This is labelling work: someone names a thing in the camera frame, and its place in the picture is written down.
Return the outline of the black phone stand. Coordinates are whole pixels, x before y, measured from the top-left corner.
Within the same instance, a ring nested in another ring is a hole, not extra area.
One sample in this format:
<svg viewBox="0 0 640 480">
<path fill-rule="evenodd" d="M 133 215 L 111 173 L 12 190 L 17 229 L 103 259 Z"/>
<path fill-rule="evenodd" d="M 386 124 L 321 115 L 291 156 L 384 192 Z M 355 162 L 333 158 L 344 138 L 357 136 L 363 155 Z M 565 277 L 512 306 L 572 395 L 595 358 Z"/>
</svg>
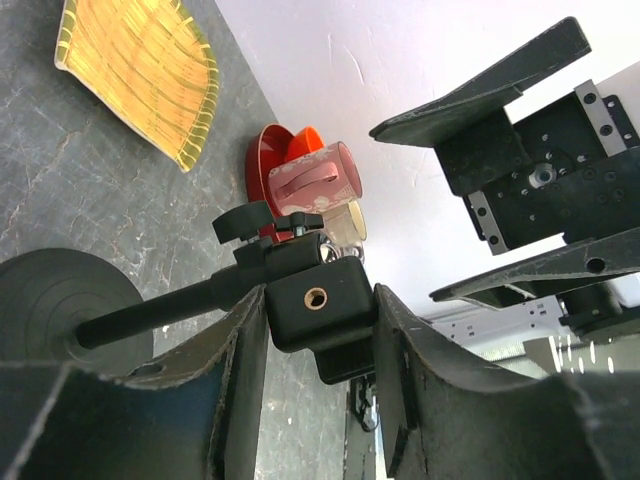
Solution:
<svg viewBox="0 0 640 480">
<path fill-rule="evenodd" d="M 311 350 L 326 384 L 367 374 L 373 292 L 361 261 L 344 256 L 317 214 L 275 217 L 263 201 L 213 223 L 220 243 L 239 240 L 235 261 L 210 278 L 146 300 L 108 261 L 43 248 L 1 265 L 1 357 L 74 361 L 123 374 L 148 362 L 156 328 L 232 310 L 263 286 L 274 344 Z"/>
</svg>

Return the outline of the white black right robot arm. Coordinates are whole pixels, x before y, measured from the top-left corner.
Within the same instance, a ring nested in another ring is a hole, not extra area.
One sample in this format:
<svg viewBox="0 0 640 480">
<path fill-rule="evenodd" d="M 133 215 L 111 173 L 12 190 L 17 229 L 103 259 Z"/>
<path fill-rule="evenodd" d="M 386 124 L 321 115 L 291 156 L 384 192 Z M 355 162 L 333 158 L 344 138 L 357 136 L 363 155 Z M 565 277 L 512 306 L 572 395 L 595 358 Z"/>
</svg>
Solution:
<svg viewBox="0 0 640 480">
<path fill-rule="evenodd" d="M 505 110 L 590 50 L 578 21 L 565 18 L 444 97 L 372 129 L 376 141 L 434 150 L 493 254 L 564 241 L 442 287 L 434 301 L 503 309 L 552 296 L 580 339 L 638 332 L 638 308 L 613 288 L 639 273 L 638 66 L 585 81 L 520 121 Z"/>
</svg>

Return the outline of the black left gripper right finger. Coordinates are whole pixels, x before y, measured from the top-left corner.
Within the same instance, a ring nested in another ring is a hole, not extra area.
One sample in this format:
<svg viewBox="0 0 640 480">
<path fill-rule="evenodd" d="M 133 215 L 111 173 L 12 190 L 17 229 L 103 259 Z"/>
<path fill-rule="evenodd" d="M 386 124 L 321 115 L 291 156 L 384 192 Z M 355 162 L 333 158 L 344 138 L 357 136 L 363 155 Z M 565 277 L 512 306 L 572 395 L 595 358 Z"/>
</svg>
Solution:
<svg viewBox="0 0 640 480">
<path fill-rule="evenodd" d="M 394 479 L 635 479 L 639 376 L 533 379 L 464 349 L 377 285 L 373 330 Z"/>
</svg>

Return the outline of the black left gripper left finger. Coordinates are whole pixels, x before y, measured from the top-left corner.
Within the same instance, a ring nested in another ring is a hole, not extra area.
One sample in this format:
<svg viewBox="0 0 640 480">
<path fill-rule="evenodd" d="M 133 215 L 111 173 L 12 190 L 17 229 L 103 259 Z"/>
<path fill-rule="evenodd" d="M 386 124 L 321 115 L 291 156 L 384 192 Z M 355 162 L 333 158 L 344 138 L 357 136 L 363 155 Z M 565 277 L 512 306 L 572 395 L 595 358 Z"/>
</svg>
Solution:
<svg viewBox="0 0 640 480">
<path fill-rule="evenodd" d="M 126 377 L 1 366 L 5 479 L 250 479 L 268 325 L 262 288 Z"/>
</svg>

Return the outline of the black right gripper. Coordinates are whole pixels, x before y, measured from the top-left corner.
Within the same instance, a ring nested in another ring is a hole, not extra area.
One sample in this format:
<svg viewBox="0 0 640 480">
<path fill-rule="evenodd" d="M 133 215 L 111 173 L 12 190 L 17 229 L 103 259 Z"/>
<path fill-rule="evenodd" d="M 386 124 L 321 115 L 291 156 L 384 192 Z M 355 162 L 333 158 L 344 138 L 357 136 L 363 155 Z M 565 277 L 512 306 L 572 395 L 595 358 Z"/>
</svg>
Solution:
<svg viewBox="0 0 640 480">
<path fill-rule="evenodd" d="M 578 20 L 566 17 L 369 132 L 382 143 L 437 145 L 452 193 L 493 254 L 554 235 L 577 242 L 438 289 L 433 301 L 504 309 L 639 271 L 639 132 L 619 97 L 586 81 L 517 123 L 501 110 L 590 52 Z"/>
</svg>

